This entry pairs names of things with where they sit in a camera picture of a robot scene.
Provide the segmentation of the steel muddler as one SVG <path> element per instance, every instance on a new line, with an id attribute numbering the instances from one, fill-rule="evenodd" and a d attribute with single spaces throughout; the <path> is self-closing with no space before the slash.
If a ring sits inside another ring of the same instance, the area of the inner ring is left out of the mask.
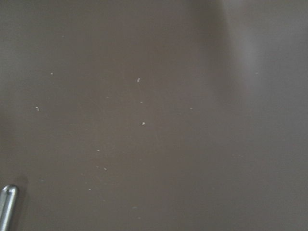
<path id="1" fill-rule="evenodd" d="M 0 192 L 0 231 L 9 229 L 18 192 L 16 185 L 6 185 Z"/>

